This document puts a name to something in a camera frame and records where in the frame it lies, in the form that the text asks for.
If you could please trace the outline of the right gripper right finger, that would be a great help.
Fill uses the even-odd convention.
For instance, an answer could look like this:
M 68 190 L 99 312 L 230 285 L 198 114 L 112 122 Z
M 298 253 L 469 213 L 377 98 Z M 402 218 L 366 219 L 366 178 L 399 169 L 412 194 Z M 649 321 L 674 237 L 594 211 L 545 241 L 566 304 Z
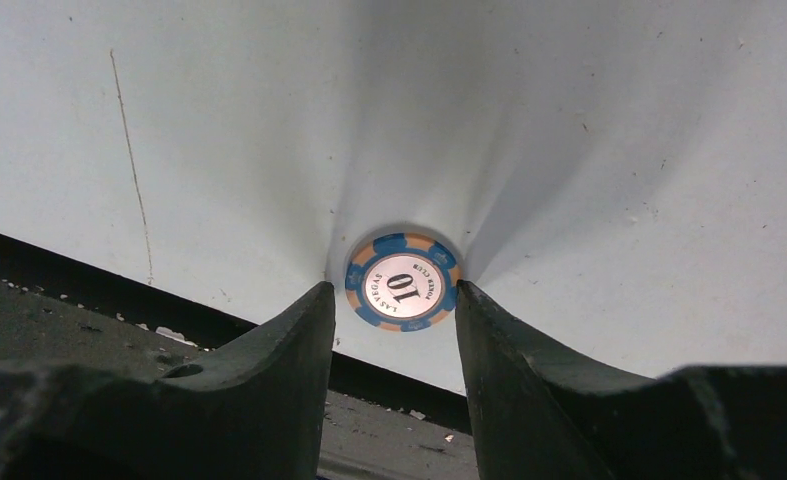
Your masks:
M 787 366 L 652 379 L 594 360 L 457 285 L 483 479 L 787 479 Z

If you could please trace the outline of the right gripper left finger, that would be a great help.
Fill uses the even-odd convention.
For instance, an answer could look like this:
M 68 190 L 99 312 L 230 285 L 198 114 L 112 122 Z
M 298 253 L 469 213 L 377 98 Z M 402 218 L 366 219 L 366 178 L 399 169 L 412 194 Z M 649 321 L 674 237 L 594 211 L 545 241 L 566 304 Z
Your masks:
M 153 380 L 2 360 L 0 479 L 312 479 L 334 330 L 322 281 Z

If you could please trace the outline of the poker chip front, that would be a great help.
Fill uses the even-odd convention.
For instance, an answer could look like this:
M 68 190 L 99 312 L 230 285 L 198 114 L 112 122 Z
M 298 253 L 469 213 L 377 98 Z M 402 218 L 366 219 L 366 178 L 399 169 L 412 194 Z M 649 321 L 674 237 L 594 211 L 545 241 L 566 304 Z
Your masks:
M 441 242 L 397 232 L 354 251 L 344 287 L 349 305 L 362 320 L 409 333 L 428 329 L 453 312 L 461 278 L 460 263 Z

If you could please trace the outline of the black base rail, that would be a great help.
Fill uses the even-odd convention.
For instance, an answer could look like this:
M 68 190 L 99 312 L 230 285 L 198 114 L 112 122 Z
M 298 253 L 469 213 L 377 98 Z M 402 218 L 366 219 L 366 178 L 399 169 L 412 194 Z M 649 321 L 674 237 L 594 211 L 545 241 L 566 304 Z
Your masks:
M 249 322 L 0 234 L 0 359 L 60 359 L 156 377 Z M 323 479 L 474 479 L 463 397 L 332 358 Z

